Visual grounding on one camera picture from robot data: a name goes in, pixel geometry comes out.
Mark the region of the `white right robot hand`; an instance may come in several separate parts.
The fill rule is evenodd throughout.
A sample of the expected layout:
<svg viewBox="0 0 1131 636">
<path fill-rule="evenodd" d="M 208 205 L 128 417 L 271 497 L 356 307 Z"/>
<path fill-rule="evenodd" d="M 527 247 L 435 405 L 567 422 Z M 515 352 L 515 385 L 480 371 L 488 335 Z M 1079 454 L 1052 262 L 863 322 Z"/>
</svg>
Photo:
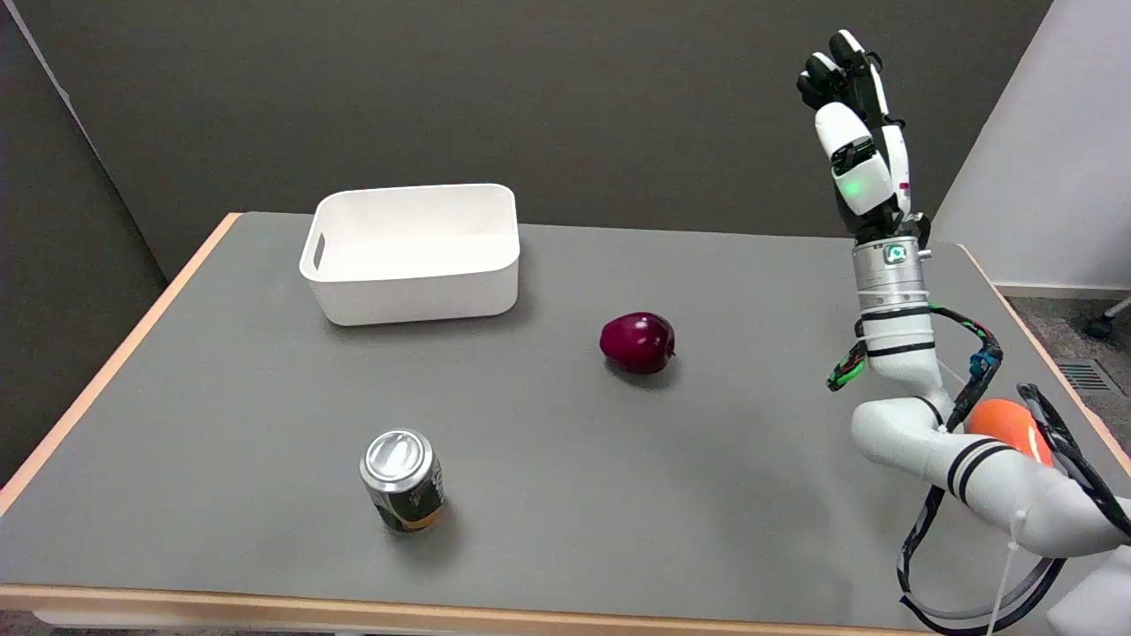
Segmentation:
<svg viewBox="0 0 1131 636">
<path fill-rule="evenodd" d="M 913 209 L 905 121 L 892 115 L 882 60 L 847 29 L 808 57 L 796 88 L 815 112 L 838 213 L 857 243 L 896 237 L 929 244 L 930 220 Z"/>
</svg>

